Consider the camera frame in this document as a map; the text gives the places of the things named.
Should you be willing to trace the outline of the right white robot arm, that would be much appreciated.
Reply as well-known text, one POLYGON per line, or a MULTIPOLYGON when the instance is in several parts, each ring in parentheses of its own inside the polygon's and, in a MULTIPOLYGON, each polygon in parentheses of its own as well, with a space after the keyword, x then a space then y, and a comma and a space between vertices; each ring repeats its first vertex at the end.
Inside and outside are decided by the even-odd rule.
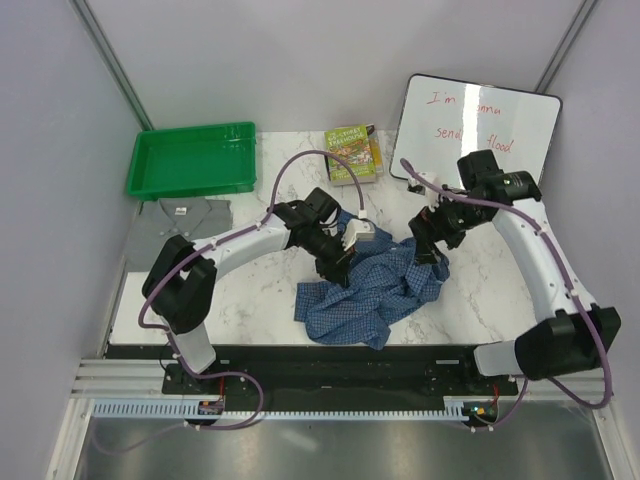
POLYGON ((458 160, 463 191, 455 194, 419 176, 407 160, 401 164, 411 180, 436 195, 409 222, 416 262, 438 263, 439 243, 455 249, 468 231, 490 224, 509 247, 533 303, 535 326, 514 340, 475 347, 474 359, 458 368, 460 386, 477 394, 494 376, 543 380, 602 368, 621 318, 615 308, 599 306, 577 279, 532 176, 506 173, 492 151, 479 150, 458 160))

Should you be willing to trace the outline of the blue plaid long sleeve shirt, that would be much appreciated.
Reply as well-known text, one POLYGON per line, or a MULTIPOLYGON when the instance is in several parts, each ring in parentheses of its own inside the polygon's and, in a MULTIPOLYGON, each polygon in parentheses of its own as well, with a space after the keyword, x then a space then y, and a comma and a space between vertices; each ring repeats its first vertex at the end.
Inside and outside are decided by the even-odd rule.
POLYGON ((436 301, 450 277, 447 257, 418 264, 415 253, 414 238, 397 242, 376 228, 372 241, 356 244, 348 287, 328 281, 297 285, 294 320, 322 345, 382 349, 390 326, 436 301))

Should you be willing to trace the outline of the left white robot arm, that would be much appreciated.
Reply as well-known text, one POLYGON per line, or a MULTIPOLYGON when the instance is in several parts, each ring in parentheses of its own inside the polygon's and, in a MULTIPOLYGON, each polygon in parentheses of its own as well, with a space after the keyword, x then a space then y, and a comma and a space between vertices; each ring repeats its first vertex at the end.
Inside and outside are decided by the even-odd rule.
POLYGON ((214 347, 205 319, 218 280, 254 260, 292 247, 315 258, 318 275, 346 288, 349 266, 359 241, 374 238, 375 229, 364 210, 343 231, 333 234, 329 219, 338 217, 339 203, 320 188, 304 200, 277 203, 264 218, 199 242, 182 235, 168 239, 143 283, 145 298, 139 324, 145 328, 147 310, 161 318, 175 353, 186 365, 185 382, 208 393, 219 382, 214 347))

